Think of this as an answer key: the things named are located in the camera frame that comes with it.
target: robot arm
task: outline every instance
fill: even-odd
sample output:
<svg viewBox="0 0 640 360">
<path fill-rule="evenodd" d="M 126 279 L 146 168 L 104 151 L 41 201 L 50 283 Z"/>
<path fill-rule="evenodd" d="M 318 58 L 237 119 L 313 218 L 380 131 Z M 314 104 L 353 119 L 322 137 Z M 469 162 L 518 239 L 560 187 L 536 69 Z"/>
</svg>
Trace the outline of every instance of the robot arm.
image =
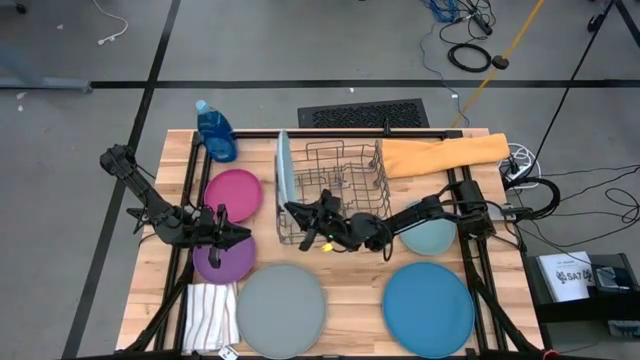
<svg viewBox="0 0 640 360">
<path fill-rule="evenodd" d="M 446 192 L 452 191 L 455 200 L 440 201 Z M 495 233 L 478 183 L 464 180 L 447 185 L 439 193 L 423 198 L 419 203 L 389 217 L 380 219 L 369 213 L 356 213 L 344 219 L 340 214 L 341 200 L 328 190 L 312 204 L 289 202 L 284 206 L 302 231 L 307 235 L 299 249 L 307 251 L 317 234 L 328 242 L 336 242 L 347 251 L 357 251 L 361 245 L 371 251 L 383 250 L 396 235 L 426 221 L 447 219 L 456 223 L 462 236 L 488 237 Z M 444 206 L 456 205 L 460 214 L 444 210 Z M 529 208 L 510 209 L 513 213 L 527 213 Z"/>
<path fill-rule="evenodd" d="M 251 230 L 234 225 L 227 220 L 227 211 L 220 205 L 217 213 L 208 206 L 200 209 L 200 215 L 165 201 L 138 171 L 133 149 L 114 145 L 100 156 L 100 166 L 110 175 L 122 180 L 126 187 L 144 205 L 142 209 L 127 209 L 127 213 L 139 221 L 153 226 L 164 243 L 190 248 L 211 245 L 209 262 L 220 267 L 220 250 L 228 250 L 251 236 Z"/>
</svg>

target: purple plate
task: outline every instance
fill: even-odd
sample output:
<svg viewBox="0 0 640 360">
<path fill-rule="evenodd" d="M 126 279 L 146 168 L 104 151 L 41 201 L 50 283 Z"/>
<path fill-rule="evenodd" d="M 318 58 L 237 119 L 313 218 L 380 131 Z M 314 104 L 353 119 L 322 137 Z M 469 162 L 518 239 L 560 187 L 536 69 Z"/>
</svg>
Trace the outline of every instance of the purple plate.
<svg viewBox="0 0 640 360">
<path fill-rule="evenodd" d="M 224 285 L 242 279 L 256 262 L 256 241 L 249 237 L 231 249 L 220 250 L 220 268 L 214 269 L 209 263 L 211 246 L 193 248 L 193 266 L 206 281 Z"/>
</svg>

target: floor line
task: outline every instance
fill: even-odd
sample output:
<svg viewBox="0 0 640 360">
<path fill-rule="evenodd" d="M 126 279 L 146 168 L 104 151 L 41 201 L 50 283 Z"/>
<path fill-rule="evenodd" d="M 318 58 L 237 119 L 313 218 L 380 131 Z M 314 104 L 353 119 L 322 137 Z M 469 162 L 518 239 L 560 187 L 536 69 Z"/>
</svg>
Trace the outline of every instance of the floor line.
<svg viewBox="0 0 640 360">
<path fill-rule="evenodd" d="M 446 80 L 453 88 L 477 88 L 482 80 Z M 94 81 L 94 89 L 303 89 L 303 88 L 442 88 L 440 80 L 380 79 L 380 80 L 171 80 L 156 81 Z M 602 80 L 494 80 L 489 88 L 565 89 L 565 88 L 640 88 L 640 79 Z"/>
<path fill-rule="evenodd" d="M 158 43 L 153 64 L 149 71 L 149 77 L 145 83 L 144 93 L 138 107 L 138 113 L 136 114 L 133 128 L 129 136 L 128 145 L 134 150 L 138 147 L 142 130 L 149 112 L 149 106 L 151 105 L 151 99 L 153 98 L 153 92 L 155 90 L 158 76 L 160 75 L 160 69 L 162 68 L 162 62 L 164 61 L 165 54 L 167 52 L 167 45 L 173 31 L 173 25 L 175 24 L 176 16 L 178 15 L 178 9 L 180 8 L 181 0 L 172 0 L 169 13 L 167 14 L 167 20 L 165 21 L 164 28 L 162 30 L 162 36 Z M 111 200 L 107 207 L 107 213 L 105 215 L 102 229 L 100 230 L 100 236 L 96 245 L 93 258 L 91 259 L 91 266 L 87 273 L 87 278 L 80 295 L 78 307 L 76 308 L 76 314 L 71 323 L 71 329 L 69 330 L 69 336 L 62 352 L 62 358 L 75 358 L 78 356 L 80 345 L 82 343 L 82 337 L 87 327 L 89 315 L 91 314 L 91 307 L 95 299 L 96 291 L 98 290 L 98 284 L 100 283 L 100 277 L 104 268 L 104 263 L 109 252 L 109 246 L 111 245 L 111 238 L 116 226 L 118 214 L 120 212 L 120 206 L 122 205 L 122 199 L 124 197 L 125 186 L 121 181 L 116 182 L 111 194 Z"/>
</svg>

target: cable coil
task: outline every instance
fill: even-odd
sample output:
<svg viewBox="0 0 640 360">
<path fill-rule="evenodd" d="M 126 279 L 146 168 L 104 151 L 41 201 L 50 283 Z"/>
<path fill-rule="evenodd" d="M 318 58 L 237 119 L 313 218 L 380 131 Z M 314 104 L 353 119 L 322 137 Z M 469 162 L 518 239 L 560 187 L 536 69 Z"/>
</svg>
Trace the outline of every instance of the cable coil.
<svg viewBox="0 0 640 360">
<path fill-rule="evenodd" d="M 485 64 L 480 67 L 471 67 L 471 66 L 462 64 L 456 58 L 456 51 L 463 48 L 472 49 L 482 54 L 485 58 Z M 462 43 L 462 44 L 457 44 L 453 46 L 451 49 L 449 49 L 449 52 L 447 53 L 447 58 L 449 59 L 449 62 L 451 62 L 451 64 L 453 64 L 455 67 L 467 72 L 472 72 L 472 73 L 481 73 L 487 70 L 489 66 L 491 66 L 491 55 L 487 52 L 487 50 L 483 49 L 478 45 L 469 44 L 469 43 Z"/>
</svg>

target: wire dish rack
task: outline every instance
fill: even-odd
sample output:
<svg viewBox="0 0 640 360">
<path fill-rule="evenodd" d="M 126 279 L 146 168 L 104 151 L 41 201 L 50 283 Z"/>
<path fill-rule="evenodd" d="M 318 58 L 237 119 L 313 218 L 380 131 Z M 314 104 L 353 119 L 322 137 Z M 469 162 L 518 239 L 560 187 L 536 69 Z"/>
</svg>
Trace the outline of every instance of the wire dish rack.
<svg viewBox="0 0 640 360">
<path fill-rule="evenodd" d="M 345 218 L 357 212 L 382 219 L 391 216 L 389 183 L 378 141 L 374 145 L 345 145 L 342 140 L 313 142 L 304 150 L 292 151 L 291 157 L 299 202 L 313 203 L 327 189 L 342 199 L 340 211 Z M 280 191 L 277 177 L 276 170 L 276 194 Z M 299 244 L 304 239 L 305 233 L 277 195 L 276 223 L 281 243 Z"/>
</svg>

